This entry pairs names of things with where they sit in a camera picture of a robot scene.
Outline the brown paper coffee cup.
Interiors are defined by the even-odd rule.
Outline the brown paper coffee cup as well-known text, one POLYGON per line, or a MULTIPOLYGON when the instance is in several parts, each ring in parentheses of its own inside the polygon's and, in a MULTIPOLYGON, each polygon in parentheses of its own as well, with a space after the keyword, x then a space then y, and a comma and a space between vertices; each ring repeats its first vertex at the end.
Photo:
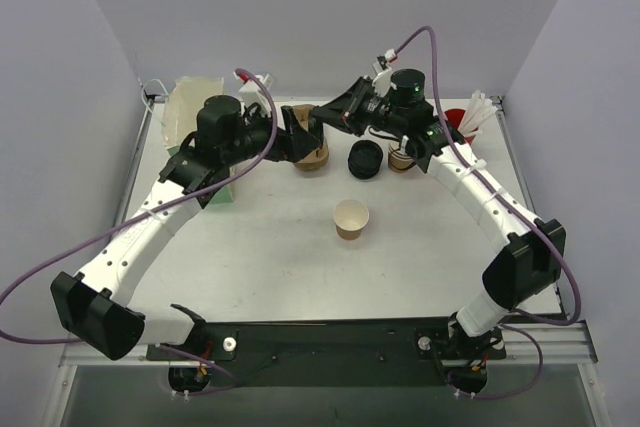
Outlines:
POLYGON ((364 202, 346 199, 340 201, 333 210, 333 221, 337 235, 343 240, 355 240, 367 226, 370 213, 364 202))

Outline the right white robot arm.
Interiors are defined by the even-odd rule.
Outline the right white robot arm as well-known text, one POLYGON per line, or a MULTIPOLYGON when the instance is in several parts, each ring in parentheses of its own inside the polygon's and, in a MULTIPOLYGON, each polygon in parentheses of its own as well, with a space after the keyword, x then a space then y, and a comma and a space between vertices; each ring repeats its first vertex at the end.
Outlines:
POLYGON ((312 108, 311 117, 355 136, 372 128, 394 137, 483 230, 496 256, 482 274, 480 293, 453 321, 466 337, 480 337, 559 279, 566 233, 559 222, 544 222, 521 206, 490 175, 441 106, 426 101, 422 72, 404 69, 391 80, 381 95, 373 80, 361 77, 339 97, 312 108))

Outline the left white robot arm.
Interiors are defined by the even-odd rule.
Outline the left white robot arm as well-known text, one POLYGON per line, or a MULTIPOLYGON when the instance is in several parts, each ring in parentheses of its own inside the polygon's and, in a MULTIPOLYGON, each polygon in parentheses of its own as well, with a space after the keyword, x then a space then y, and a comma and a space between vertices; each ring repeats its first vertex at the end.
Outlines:
POLYGON ((272 162, 296 163, 322 146, 319 121, 300 121, 291 106, 281 115, 284 125, 275 128, 257 103, 242 108, 232 96, 206 99, 195 130, 137 211, 140 220, 129 221, 75 275, 60 273, 51 283, 62 327, 111 360, 139 344, 151 322, 128 306, 137 285, 177 231, 211 202, 231 168, 260 153, 272 162))

